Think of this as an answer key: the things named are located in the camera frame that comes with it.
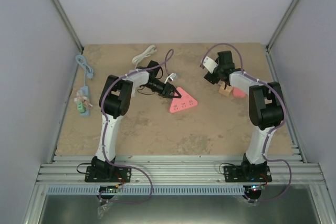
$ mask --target brown table surface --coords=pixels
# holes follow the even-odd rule
[[[173,82],[198,101],[198,106],[170,113],[171,99],[158,95],[136,93],[127,114],[122,119],[117,139],[117,155],[235,155],[246,152],[253,125],[248,116],[248,97],[226,97],[218,93],[219,85],[211,85],[203,76],[206,69],[200,61],[213,44],[157,44],[158,51],[145,58],[139,66],[150,60],[162,62],[170,48],[175,50],[167,66],[176,72]],[[267,60],[261,44],[234,44],[241,52],[244,69],[254,77],[271,81]],[[134,69],[132,58],[149,45],[87,45],[84,56],[94,68],[94,78],[87,79],[91,115],[81,117],[73,102],[76,91],[83,86],[82,68],[78,69],[69,106],[58,142],[57,155],[94,155],[97,151],[102,118],[98,105],[108,75],[120,76]],[[230,50],[226,46],[215,48],[209,56],[215,59],[218,51]],[[239,67],[238,55],[233,52]],[[151,93],[145,88],[143,92]],[[269,154],[292,154],[291,140],[286,127],[275,133]]]

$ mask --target white wall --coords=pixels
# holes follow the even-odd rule
[[[77,49],[50,0],[0,0],[0,222],[23,218]]]
[[[262,42],[291,0],[60,0],[81,43]]]
[[[302,0],[272,54],[311,162],[319,162],[336,205],[336,5]]]

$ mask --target blue cable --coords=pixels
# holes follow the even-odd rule
[[[86,77],[89,79],[93,78],[93,68],[89,64],[87,64],[84,55],[77,55],[76,62],[84,69],[84,86],[86,86]]]

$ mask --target green object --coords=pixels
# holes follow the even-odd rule
[[[84,104],[82,102],[77,103],[77,110],[79,111],[79,113],[84,113],[85,112],[85,107],[84,107]]]

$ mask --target gray floor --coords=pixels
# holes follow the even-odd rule
[[[269,186],[262,197],[272,197],[282,189]],[[255,206],[241,196],[154,196],[140,205],[113,204],[101,219],[98,207],[95,196],[48,196],[40,223],[320,223],[310,192],[303,187],[291,187],[280,199]]]

